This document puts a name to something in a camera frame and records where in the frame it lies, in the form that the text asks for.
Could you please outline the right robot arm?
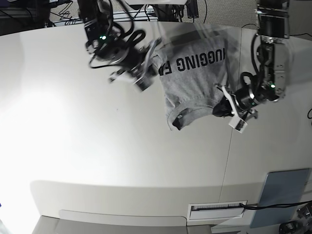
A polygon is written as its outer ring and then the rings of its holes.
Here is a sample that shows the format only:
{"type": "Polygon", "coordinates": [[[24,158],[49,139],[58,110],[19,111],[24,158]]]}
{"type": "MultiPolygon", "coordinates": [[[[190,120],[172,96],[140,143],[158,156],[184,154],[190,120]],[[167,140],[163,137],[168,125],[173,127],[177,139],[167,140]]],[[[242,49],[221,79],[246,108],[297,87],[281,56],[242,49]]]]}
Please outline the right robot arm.
{"type": "Polygon", "coordinates": [[[150,87],[156,76],[152,54],[161,39],[151,41],[146,47],[137,48],[137,44],[146,37],[145,30],[135,29],[133,18],[130,18],[130,28],[125,30],[115,21],[110,0],[80,0],[78,6],[78,15],[87,36],[85,47],[92,56],[89,67],[118,67],[117,71],[110,74],[110,82],[125,75],[141,91],[150,87]]]}

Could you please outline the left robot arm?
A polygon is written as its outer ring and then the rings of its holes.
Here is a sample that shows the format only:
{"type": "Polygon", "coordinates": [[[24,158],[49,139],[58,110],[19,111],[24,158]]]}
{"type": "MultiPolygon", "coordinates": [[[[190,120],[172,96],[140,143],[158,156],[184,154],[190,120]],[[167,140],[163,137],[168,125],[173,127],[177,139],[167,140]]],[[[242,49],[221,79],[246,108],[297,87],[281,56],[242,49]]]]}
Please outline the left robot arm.
{"type": "Polygon", "coordinates": [[[230,90],[216,84],[223,98],[213,109],[215,117],[230,117],[229,125],[242,133],[247,121],[257,119],[256,106],[284,98],[287,87],[288,49],[290,37],[288,0],[257,2],[258,30],[251,41],[251,62],[255,73],[242,72],[240,89],[230,90]]]}

